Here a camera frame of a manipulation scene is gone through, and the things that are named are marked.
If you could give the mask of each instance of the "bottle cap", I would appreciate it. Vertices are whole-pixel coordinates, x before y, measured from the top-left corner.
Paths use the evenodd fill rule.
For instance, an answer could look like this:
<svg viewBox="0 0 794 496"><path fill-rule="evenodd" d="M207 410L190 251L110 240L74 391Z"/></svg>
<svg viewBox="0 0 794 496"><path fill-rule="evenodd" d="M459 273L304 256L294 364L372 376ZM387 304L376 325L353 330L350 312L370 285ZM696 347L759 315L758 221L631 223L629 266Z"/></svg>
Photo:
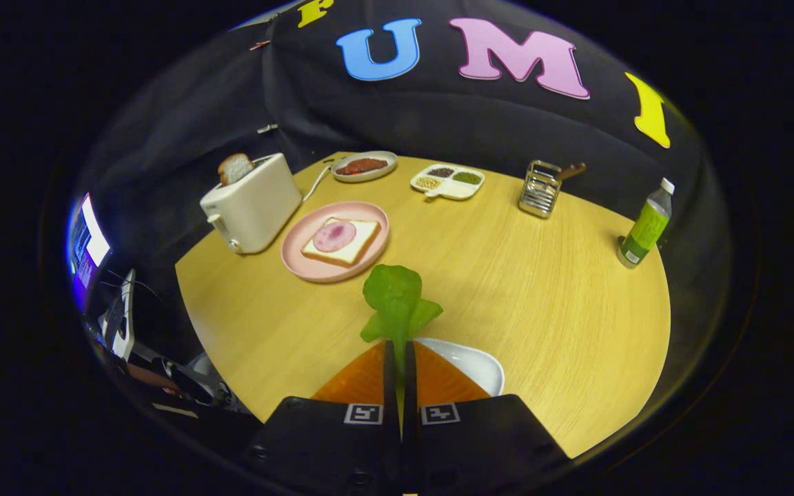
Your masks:
<svg viewBox="0 0 794 496"><path fill-rule="evenodd" d="M667 178L661 179L661 188L664 188L668 194L673 194L675 191L675 186Z"/></svg>

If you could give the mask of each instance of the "white bread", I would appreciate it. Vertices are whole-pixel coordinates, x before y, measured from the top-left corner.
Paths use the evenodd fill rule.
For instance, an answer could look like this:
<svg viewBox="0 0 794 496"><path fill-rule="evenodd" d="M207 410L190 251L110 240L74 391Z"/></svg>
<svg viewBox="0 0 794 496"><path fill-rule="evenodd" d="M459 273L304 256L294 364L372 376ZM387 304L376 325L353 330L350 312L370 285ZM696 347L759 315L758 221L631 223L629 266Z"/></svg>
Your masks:
<svg viewBox="0 0 794 496"><path fill-rule="evenodd" d="M227 157L216 170L220 174L223 186L233 185L253 170L253 161L245 154L234 154Z"/></svg>
<svg viewBox="0 0 794 496"><path fill-rule="evenodd" d="M379 230L382 229L375 220L350 220L338 219L337 217L330 217L321 227L329 223L338 222L338 220L354 224L355 229L357 229L354 239L339 250L326 252L318 250L314 246L314 236L312 235L311 239L306 242L305 247L302 248L302 254L305 257L342 267L353 266L363 258L363 254L366 254L366 250L372 245L372 241L378 235Z"/></svg>

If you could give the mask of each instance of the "green drink bottle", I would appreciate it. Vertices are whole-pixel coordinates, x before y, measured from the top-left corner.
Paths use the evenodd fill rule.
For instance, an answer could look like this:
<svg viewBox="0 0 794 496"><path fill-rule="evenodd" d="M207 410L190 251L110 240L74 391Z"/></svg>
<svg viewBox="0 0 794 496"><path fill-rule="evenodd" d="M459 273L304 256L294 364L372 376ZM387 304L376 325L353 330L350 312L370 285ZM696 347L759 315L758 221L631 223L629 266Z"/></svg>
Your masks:
<svg viewBox="0 0 794 496"><path fill-rule="evenodd" d="M664 178L661 187L649 195L636 224L618 247L618 260L627 268L636 268L661 238L672 216L673 183Z"/></svg>

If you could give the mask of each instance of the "pink plate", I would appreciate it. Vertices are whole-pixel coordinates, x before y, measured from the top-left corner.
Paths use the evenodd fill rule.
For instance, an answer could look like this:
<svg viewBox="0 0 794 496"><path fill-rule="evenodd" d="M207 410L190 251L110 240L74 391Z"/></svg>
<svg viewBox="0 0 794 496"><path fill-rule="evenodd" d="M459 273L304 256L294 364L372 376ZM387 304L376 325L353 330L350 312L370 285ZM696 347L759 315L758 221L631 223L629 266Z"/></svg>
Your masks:
<svg viewBox="0 0 794 496"><path fill-rule="evenodd" d="M339 267L319 260L306 258L302 254L302 247L314 236L314 233L330 217L351 220L377 220L382 229L379 230L372 245L366 254L353 267ZM336 282L356 276L371 266L388 241L390 231L388 216L385 212L371 203L365 201L340 201L312 211L308 216L302 217L284 236L281 243L281 261L290 272L312 282Z"/></svg>

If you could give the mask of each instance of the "yellow letter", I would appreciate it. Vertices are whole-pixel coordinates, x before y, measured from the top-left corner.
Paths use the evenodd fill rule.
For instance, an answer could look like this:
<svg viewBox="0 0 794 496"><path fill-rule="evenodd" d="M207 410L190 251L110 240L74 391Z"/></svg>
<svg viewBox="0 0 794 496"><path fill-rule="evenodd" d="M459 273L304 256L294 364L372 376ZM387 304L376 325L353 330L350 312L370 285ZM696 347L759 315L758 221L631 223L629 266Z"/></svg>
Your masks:
<svg viewBox="0 0 794 496"><path fill-rule="evenodd" d="M324 17L327 13L321 9L329 9L332 6L333 0L314 0L299 7L299 12L302 12L302 20L299 21L299 27L312 24L312 22Z"/></svg>
<svg viewBox="0 0 794 496"><path fill-rule="evenodd" d="M642 79L637 78L629 72L624 72L630 81L636 85L639 92L639 116L636 117L636 127L652 138L661 147L670 147L670 137L667 136L667 128L664 123L664 99Z"/></svg>

